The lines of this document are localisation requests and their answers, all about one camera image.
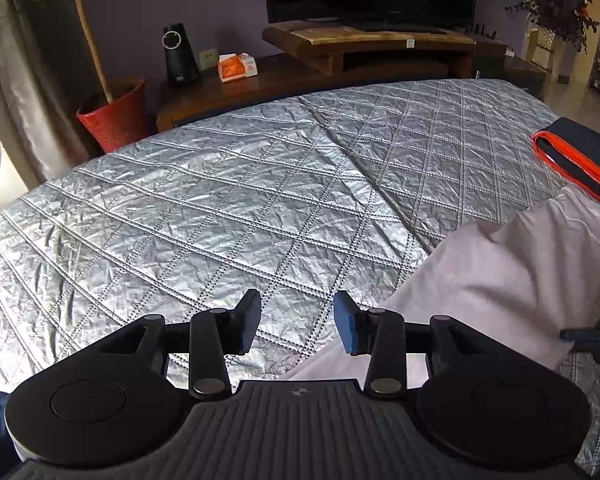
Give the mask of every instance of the black cylindrical speaker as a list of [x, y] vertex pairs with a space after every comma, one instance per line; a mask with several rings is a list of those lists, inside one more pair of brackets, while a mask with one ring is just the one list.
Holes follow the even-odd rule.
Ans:
[[186, 86], [200, 81], [196, 58], [182, 23], [162, 30], [162, 46], [167, 63], [167, 79], [171, 86]]

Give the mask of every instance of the gray curtain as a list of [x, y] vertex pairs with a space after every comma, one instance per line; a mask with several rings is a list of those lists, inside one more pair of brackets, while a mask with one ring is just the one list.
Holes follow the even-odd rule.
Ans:
[[41, 182], [98, 153], [42, 59], [20, 0], [0, 0], [0, 85]]

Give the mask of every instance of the floor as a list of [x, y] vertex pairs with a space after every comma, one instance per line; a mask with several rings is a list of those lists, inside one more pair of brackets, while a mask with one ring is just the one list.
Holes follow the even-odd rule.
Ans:
[[551, 84], [544, 102], [554, 113], [600, 132], [600, 92], [577, 84]]

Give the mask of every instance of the silver quilted tablecloth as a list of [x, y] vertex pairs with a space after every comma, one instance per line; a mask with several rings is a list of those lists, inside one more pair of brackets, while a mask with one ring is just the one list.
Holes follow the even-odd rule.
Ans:
[[[262, 323], [230, 375], [275, 378], [334, 335], [337, 290], [374, 306], [461, 223], [554, 195], [564, 183], [529, 141], [554, 119], [501, 81], [403, 82], [246, 108], [92, 160], [0, 214], [0, 387], [144, 314], [181, 322], [251, 287]], [[179, 386], [186, 363], [170, 363]], [[592, 399], [591, 470], [600, 367], [562, 372]]]

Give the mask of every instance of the ribbed black surface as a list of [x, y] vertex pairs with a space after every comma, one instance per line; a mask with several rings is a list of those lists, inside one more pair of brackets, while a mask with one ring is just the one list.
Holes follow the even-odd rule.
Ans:
[[[147, 409], [147, 416], [159, 412]], [[101, 471], [27, 463], [12, 480], [481, 480], [586, 478], [570, 466], [504, 474], [456, 463], [415, 431], [397, 404], [352, 381], [245, 381], [238, 394], [198, 404], [162, 448]]]

